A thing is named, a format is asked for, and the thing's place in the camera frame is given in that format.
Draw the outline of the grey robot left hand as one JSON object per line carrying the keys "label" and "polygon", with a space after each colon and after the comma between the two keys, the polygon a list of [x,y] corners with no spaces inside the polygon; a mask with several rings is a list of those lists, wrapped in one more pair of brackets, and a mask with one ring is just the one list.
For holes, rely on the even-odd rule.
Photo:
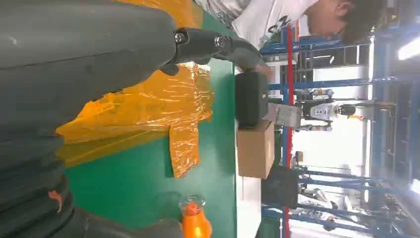
{"label": "grey robot left hand", "polygon": [[0,3],[0,235],[3,238],[181,238],[163,220],[130,230],[74,206],[56,129],[104,94],[155,71],[211,58],[254,69],[244,39],[179,28],[165,11],[114,0]]}

